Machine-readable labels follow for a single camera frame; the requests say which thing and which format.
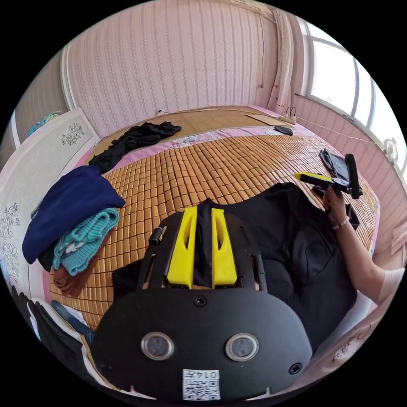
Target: human hand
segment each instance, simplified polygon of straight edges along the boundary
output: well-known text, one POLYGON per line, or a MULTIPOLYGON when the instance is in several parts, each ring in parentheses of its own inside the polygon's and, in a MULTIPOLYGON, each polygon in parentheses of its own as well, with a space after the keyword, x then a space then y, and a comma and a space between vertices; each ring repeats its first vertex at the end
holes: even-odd
POLYGON ((341 191, 336 195, 331 186, 327 188, 322 198, 322 205, 329 210, 329 220, 333 226, 340 225, 346 219, 345 200, 341 191))

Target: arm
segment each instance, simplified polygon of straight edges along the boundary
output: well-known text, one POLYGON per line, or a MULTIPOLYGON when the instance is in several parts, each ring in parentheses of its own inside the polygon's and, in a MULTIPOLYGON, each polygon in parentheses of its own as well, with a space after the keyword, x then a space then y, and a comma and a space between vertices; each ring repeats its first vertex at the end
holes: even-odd
MULTIPOLYGON (((333 226, 346 219, 342 194, 335 194, 329 187, 323 197, 323 206, 330 208, 329 218, 333 226)), ((372 301, 377 302, 385 279, 385 270, 376 266, 349 222, 335 231, 338 245, 345 261, 353 286, 372 301)))

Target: black phone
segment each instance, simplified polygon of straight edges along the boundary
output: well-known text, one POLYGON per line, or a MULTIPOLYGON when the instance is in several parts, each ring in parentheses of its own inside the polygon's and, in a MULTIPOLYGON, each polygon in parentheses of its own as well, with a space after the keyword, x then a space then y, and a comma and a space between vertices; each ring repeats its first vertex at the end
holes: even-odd
POLYGON ((274 126, 274 130, 277 130, 279 133, 287 134, 288 136, 293 135, 293 131, 288 127, 274 126))

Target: windowsill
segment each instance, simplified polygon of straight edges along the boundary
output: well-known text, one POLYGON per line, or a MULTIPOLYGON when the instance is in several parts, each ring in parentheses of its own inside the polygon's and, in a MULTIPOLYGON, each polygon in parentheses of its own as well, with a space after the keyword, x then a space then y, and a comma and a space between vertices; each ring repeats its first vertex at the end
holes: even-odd
MULTIPOLYGON (((353 120, 345 112, 341 111, 338 108, 335 108, 330 103, 324 102, 323 100, 321 100, 319 98, 316 98, 316 97, 313 97, 313 96, 304 96, 304 95, 300 95, 298 93, 294 93, 294 95, 298 96, 299 98, 303 98, 303 99, 309 100, 311 102, 317 103, 318 105, 323 106, 323 107, 327 108, 328 110, 332 111, 333 113, 343 117, 346 121, 348 121, 350 124, 355 126, 360 132, 362 132, 362 134, 364 136, 366 136, 368 140, 373 141, 375 143, 375 145, 376 145, 376 148, 378 148, 381 151, 381 153, 383 154, 383 156, 386 158, 386 155, 383 152, 383 149, 384 149, 383 143, 372 132, 370 132, 369 130, 366 131, 367 129, 361 123, 359 123, 357 120, 353 120)), ((404 192, 405 192, 405 194, 407 196, 407 183, 403 179, 403 175, 401 173, 400 168, 398 167, 397 164, 395 164, 394 166, 391 166, 391 167, 393 168, 393 170, 397 174, 397 177, 400 180, 401 186, 403 187, 404 192)))

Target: brown clothing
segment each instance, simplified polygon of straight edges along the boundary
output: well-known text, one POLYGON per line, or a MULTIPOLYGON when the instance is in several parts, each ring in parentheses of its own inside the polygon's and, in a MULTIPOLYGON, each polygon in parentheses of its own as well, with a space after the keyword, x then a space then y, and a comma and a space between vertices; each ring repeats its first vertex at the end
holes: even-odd
POLYGON ((71 276, 63 266, 60 266, 58 270, 52 269, 54 271, 54 284, 62 291, 62 294, 64 296, 79 296, 83 287, 88 281, 89 276, 95 268, 95 265, 99 260, 100 255, 102 254, 102 250, 105 247, 105 244, 109 241, 112 232, 113 230, 111 230, 107 234, 99 250, 90 260, 88 267, 81 273, 78 273, 76 276, 71 276))

